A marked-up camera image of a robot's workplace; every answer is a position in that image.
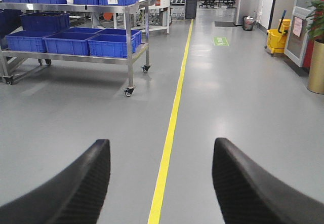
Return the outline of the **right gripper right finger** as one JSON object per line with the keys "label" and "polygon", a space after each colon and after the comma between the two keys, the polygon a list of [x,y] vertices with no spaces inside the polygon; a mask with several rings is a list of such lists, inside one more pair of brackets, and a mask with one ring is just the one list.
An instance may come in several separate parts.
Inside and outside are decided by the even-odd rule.
{"label": "right gripper right finger", "polygon": [[212,162],[225,223],[323,223],[323,203],[266,171],[227,138],[216,138]]}

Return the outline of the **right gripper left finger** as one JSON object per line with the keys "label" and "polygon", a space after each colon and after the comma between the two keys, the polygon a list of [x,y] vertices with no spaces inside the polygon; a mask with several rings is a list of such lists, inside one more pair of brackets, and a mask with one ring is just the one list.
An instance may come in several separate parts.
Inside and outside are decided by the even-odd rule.
{"label": "right gripper left finger", "polygon": [[110,141],[98,139],[56,176],[1,206],[1,223],[97,223],[110,169]]}

